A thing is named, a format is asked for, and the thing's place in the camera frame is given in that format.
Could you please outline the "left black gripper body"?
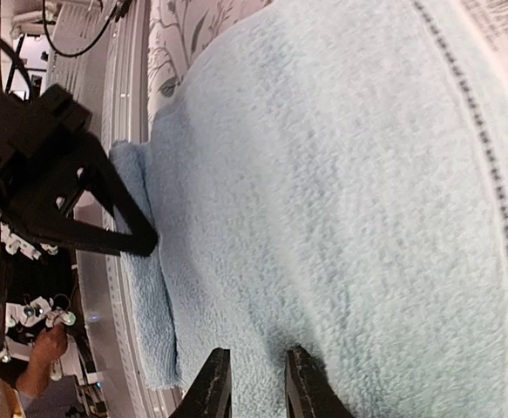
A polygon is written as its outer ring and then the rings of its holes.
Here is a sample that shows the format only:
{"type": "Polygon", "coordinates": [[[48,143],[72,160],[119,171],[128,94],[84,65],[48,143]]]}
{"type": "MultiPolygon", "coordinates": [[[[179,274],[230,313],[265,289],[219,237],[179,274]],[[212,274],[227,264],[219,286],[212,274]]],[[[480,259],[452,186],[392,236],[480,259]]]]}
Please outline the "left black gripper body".
{"type": "Polygon", "coordinates": [[[33,217],[70,218],[83,194],[83,134],[91,114],[54,85],[33,103],[0,91],[0,214],[15,233],[33,217]]]}

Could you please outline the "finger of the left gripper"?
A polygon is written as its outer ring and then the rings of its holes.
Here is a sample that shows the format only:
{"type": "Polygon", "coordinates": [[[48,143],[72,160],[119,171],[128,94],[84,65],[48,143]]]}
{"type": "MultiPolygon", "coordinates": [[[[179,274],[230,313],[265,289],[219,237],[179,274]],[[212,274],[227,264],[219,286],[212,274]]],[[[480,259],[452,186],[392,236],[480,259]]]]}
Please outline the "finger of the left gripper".
{"type": "Polygon", "coordinates": [[[147,256],[149,222],[140,216],[136,222],[127,221],[127,224],[130,234],[107,231],[61,215],[50,215],[27,220],[26,229],[33,238],[56,246],[110,255],[132,253],[147,256]]]}
{"type": "MultiPolygon", "coordinates": [[[[97,202],[111,215],[123,218],[130,234],[127,221],[136,222],[140,216],[149,220],[127,190],[115,167],[107,158],[98,138],[86,132],[83,134],[83,186],[97,202]]],[[[159,236],[149,222],[149,254],[159,242],[159,236]]]]}

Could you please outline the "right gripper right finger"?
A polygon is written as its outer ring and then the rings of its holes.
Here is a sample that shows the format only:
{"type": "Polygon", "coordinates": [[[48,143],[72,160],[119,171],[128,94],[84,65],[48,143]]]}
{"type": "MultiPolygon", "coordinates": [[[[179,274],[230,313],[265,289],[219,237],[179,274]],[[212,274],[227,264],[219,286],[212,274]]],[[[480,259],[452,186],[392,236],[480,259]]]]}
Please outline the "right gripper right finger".
{"type": "Polygon", "coordinates": [[[316,365],[301,346],[287,351],[285,367],[287,417],[353,418],[316,365]]]}

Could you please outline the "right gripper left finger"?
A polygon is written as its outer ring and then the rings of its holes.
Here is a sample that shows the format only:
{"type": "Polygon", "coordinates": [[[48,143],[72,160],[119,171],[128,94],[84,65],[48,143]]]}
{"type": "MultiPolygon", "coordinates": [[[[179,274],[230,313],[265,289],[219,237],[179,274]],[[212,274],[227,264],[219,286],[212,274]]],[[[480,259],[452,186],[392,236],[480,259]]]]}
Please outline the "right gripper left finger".
{"type": "Polygon", "coordinates": [[[186,392],[174,418],[230,418],[232,369],[230,350],[215,348],[186,392]]]}

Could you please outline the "light blue towel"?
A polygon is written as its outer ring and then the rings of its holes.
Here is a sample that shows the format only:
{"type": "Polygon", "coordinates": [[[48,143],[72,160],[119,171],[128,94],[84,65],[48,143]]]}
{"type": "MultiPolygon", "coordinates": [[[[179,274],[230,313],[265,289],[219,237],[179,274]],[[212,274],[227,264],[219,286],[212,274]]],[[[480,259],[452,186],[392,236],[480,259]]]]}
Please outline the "light blue towel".
{"type": "Polygon", "coordinates": [[[224,347],[282,417],[299,345],[358,417],[508,417],[508,1],[278,1],[110,158],[150,388],[224,347]]]}

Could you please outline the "operator hand in background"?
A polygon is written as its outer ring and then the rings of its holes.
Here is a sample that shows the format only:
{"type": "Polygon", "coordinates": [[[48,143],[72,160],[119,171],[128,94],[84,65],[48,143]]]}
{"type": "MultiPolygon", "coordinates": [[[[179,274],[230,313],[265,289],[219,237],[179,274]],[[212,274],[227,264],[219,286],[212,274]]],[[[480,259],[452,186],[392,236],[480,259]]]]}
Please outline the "operator hand in background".
{"type": "Polygon", "coordinates": [[[65,354],[67,347],[67,333],[63,323],[44,329],[32,349],[27,372],[48,376],[53,364],[65,354]]]}

